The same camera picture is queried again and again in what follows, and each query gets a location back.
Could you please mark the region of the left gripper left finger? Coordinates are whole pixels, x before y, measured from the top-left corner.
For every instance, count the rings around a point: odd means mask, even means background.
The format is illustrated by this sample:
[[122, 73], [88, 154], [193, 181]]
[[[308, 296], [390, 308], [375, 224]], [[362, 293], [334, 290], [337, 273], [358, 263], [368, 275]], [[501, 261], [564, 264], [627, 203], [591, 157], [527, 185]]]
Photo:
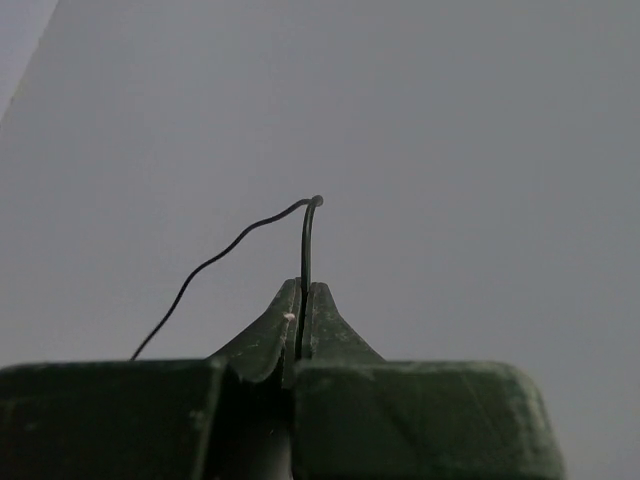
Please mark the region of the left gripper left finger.
[[301, 288], [203, 359], [1, 371], [5, 479], [287, 479]]

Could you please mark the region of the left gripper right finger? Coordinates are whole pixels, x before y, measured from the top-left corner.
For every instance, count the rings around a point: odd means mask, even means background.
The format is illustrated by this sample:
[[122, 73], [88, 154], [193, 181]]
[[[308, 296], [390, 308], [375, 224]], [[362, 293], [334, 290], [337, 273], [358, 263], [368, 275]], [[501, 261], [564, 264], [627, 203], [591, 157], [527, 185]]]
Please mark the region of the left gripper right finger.
[[294, 385], [297, 479], [560, 479], [543, 397], [495, 361], [390, 361], [309, 291]]

